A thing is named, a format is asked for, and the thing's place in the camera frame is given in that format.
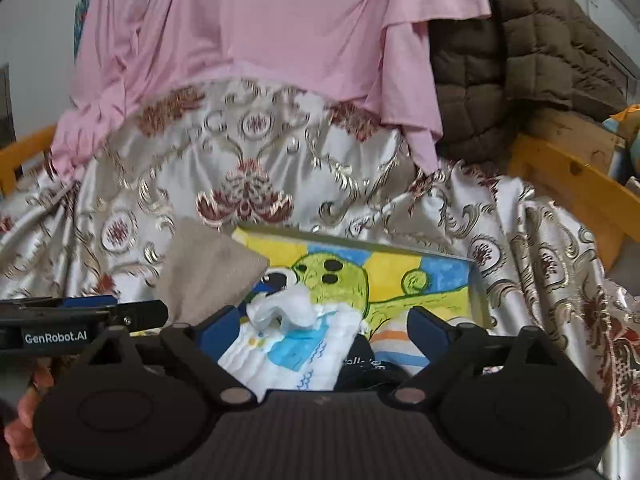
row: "brown quilted jacket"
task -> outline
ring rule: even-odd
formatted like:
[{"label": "brown quilted jacket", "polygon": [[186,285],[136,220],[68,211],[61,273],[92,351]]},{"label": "brown quilted jacket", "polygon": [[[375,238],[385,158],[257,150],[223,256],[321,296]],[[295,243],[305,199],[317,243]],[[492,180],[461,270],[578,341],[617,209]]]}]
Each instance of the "brown quilted jacket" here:
[{"label": "brown quilted jacket", "polygon": [[603,33],[574,0],[491,0],[487,20],[430,23],[447,158],[500,157],[540,105],[603,121],[626,107]]}]

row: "wooden bed frame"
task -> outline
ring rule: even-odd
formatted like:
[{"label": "wooden bed frame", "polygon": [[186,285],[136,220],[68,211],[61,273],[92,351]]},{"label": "wooden bed frame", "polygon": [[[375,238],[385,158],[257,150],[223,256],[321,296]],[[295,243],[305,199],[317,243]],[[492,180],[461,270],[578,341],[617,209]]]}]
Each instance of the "wooden bed frame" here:
[{"label": "wooden bed frame", "polygon": [[[15,189],[15,170],[47,152],[55,131],[55,125],[48,126],[0,151],[0,190],[4,196]],[[640,198],[546,140],[520,134],[508,173],[525,180],[543,175],[545,184],[570,197],[559,202],[593,232],[606,269],[615,263],[625,235],[640,242]]]}]

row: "gold floral pattern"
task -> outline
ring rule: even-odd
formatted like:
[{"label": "gold floral pattern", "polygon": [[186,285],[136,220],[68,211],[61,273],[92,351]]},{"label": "gold floral pattern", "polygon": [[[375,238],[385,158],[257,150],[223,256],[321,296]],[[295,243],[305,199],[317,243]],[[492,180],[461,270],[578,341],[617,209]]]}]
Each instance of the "gold floral pattern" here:
[{"label": "gold floral pattern", "polygon": [[151,298],[178,216],[468,256],[491,328],[545,330],[607,397],[618,434],[637,428],[640,316],[598,295],[593,235],[519,179],[446,160],[417,171],[403,143],[353,105],[288,86],[230,79],[170,92],[111,134],[81,184],[40,172],[0,204],[0,232],[15,236],[0,241],[0,291]]},{"label": "gold floral pattern", "polygon": [[199,193],[196,209],[214,227],[249,220],[275,224],[289,219],[293,197],[274,191],[264,168],[250,158],[226,174],[222,189],[212,190],[208,195]]},{"label": "gold floral pattern", "polygon": [[352,103],[333,104],[329,111],[330,123],[344,128],[360,142],[369,139],[380,129],[380,118],[376,114]]},{"label": "gold floral pattern", "polygon": [[53,162],[51,160],[51,150],[44,152],[44,170],[50,180],[53,180],[55,176],[58,175],[58,172],[56,171],[56,168],[53,167]]},{"label": "gold floral pattern", "polygon": [[153,105],[145,106],[136,124],[145,137],[153,137],[182,118],[189,110],[197,110],[204,94],[198,89],[187,86],[173,90],[164,99]]},{"label": "gold floral pattern", "polygon": [[623,436],[640,427],[640,335],[608,311],[607,295],[597,287],[582,304],[588,342],[600,360],[598,377],[609,399],[611,416]]}]

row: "pink cloth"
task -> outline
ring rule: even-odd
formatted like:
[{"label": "pink cloth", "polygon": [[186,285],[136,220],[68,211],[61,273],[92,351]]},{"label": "pink cloth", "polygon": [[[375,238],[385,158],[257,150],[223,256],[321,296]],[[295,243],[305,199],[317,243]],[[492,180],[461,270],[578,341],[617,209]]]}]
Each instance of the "pink cloth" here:
[{"label": "pink cloth", "polygon": [[442,135],[426,22],[490,13],[488,0],[92,0],[72,99],[52,145],[64,178],[147,98],[226,76],[282,80],[402,124],[436,169]]}]

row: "red flower motif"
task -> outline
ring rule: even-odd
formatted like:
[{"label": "red flower motif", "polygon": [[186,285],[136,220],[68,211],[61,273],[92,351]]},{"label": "red flower motif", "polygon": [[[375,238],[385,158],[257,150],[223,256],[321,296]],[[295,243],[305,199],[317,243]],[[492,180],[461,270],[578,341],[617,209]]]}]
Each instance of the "red flower motif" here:
[{"label": "red flower motif", "polygon": [[483,266],[491,258],[491,248],[489,244],[478,244],[474,247],[473,259]]},{"label": "red flower motif", "polygon": [[238,164],[238,169],[226,174],[222,189],[199,193],[196,209],[214,227],[231,221],[279,223],[293,213],[293,197],[275,192],[269,176],[257,160],[250,158]]},{"label": "red flower motif", "polygon": [[360,142],[369,139],[380,127],[380,118],[376,114],[352,103],[336,103],[329,110],[331,124],[344,128]]},{"label": "red flower motif", "polygon": [[267,119],[261,116],[251,116],[247,121],[247,128],[254,134],[263,131],[267,127]]},{"label": "red flower motif", "polygon": [[418,199],[423,197],[425,193],[433,187],[433,174],[425,174],[423,170],[418,170],[414,181],[409,184],[406,192],[413,195],[411,205],[409,206],[409,216],[414,215],[415,203]]},{"label": "red flower motif", "polygon": [[109,226],[107,238],[113,245],[120,246],[129,238],[129,227],[119,218]]},{"label": "red flower motif", "polygon": [[462,173],[466,176],[474,176],[478,180],[478,184],[482,187],[489,189],[496,198],[498,193],[498,183],[500,182],[500,175],[497,173],[485,173],[480,166],[472,164],[462,169]]},{"label": "red flower motif", "polygon": [[92,288],[92,292],[97,295],[111,294],[115,292],[115,287],[116,282],[113,281],[113,278],[108,274],[103,274],[100,276],[98,283]]},{"label": "red flower motif", "polygon": [[153,137],[174,121],[180,120],[189,110],[200,108],[205,95],[187,86],[173,90],[167,97],[153,105],[145,106],[136,123],[145,137]]},{"label": "red flower motif", "polygon": [[14,221],[9,216],[0,216],[0,237],[14,228]]},{"label": "red flower motif", "polygon": [[603,395],[612,397],[611,416],[624,436],[640,427],[640,336],[607,312],[607,298],[598,288],[593,299],[583,303],[588,343],[602,353],[598,376]]}]

